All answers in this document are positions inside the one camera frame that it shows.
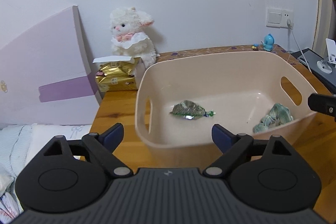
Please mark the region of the white phone stand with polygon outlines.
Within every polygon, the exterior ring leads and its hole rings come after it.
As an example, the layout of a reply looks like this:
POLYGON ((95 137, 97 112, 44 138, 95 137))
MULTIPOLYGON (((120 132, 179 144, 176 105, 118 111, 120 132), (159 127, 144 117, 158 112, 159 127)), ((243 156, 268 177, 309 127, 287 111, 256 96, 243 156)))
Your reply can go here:
POLYGON ((332 65, 336 64, 336 45, 335 41, 329 38, 325 39, 327 48, 327 57, 323 60, 317 61, 317 67, 320 71, 326 74, 332 74, 332 65))

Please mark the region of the green wrapped candy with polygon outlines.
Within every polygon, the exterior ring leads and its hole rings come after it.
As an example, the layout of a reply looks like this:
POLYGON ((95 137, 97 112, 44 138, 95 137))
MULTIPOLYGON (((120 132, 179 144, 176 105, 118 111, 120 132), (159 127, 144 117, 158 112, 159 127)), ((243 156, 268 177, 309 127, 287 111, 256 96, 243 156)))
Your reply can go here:
POLYGON ((193 101, 184 100, 174 105, 169 114, 187 120, 194 120, 203 117, 213 117, 216 112, 213 110, 206 111, 205 108, 203 108, 201 105, 196 104, 193 101))

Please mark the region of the brown floral table mat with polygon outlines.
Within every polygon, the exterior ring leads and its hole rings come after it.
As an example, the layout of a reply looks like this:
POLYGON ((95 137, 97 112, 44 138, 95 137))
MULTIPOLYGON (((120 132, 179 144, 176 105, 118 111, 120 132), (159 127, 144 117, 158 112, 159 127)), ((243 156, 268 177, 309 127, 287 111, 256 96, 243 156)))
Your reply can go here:
MULTIPOLYGON (((202 56, 209 55, 214 53, 231 53, 231 52, 266 52, 263 50, 262 46, 258 46, 258 50, 254 50, 252 45, 245 46, 225 46, 225 47, 208 47, 194 50, 183 50, 183 51, 174 51, 174 52, 166 52, 157 54, 157 63, 161 61, 169 61, 175 59, 181 59, 185 57, 193 57, 193 56, 202 56)), ((303 65, 294 58, 288 51, 284 50, 281 46, 275 44, 271 53, 281 57, 291 66, 295 67, 297 71, 299 71, 299 66, 303 67, 303 65)))

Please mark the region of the gold foil snack box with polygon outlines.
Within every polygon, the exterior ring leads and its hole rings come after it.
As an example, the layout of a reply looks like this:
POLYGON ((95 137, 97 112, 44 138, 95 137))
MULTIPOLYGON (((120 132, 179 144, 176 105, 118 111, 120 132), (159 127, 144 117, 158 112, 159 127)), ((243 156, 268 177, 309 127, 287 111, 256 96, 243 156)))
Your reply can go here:
POLYGON ((102 93, 138 90, 145 73, 140 57, 105 56, 95 58, 93 63, 99 65, 95 80, 102 93))

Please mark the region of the beige plastic storage bin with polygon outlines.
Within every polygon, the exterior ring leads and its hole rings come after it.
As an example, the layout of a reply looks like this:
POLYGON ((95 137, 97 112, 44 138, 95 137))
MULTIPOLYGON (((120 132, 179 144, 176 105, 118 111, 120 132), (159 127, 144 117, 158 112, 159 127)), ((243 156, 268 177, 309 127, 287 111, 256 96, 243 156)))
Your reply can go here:
POLYGON ((274 104, 287 107, 294 121, 257 133, 294 143, 315 117, 307 105, 315 92, 299 71, 266 52, 214 53, 161 61, 144 74, 135 104, 135 131, 154 152, 211 143, 211 129, 251 134, 274 104), (213 117, 187 120, 169 114, 174 105, 193 101, 213 117))

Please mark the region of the blue cartoon figurine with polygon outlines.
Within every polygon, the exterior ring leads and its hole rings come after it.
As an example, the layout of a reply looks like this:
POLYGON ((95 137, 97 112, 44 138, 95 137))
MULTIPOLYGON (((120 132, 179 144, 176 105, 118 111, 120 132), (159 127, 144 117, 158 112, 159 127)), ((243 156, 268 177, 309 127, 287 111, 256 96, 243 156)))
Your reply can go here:
POLYGON ((273 45, 274 45, 274 37, 272 34, 268 34, 264 37, 264 41, 262 42, 263 49, 265 51, 272 51, 273 50, 273 45))

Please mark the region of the tiny mushroom figurine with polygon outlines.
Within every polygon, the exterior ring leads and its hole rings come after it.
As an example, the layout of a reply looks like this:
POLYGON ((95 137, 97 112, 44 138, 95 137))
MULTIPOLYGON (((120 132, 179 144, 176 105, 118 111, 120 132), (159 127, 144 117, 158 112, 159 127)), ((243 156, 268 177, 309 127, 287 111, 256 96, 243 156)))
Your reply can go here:
POLYGON ((259 45, 258 44, 253 44, 251 47, 254 51, 258 51, 259 45))

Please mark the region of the white plush lamb toy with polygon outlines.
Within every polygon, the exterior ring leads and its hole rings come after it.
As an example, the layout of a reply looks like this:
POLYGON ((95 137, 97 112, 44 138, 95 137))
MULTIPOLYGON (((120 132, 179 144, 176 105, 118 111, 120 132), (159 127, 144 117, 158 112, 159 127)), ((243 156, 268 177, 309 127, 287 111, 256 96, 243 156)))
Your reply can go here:
POLYGON ((144 31, 153 23, 151 15, 134 7, 113 10, 110 14, 112 54, 139 57, 145 68, 155 64, 157 53, 144 31))

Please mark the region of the white wall switch socket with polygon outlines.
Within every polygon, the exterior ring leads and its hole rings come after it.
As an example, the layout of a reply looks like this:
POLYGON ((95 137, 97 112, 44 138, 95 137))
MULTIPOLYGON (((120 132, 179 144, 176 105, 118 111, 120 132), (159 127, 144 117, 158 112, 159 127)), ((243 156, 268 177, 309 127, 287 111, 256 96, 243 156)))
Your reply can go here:
POLYGON ((266 26, 292 29, 294 27, 294 12, 268 7, 266 11, 266 26))

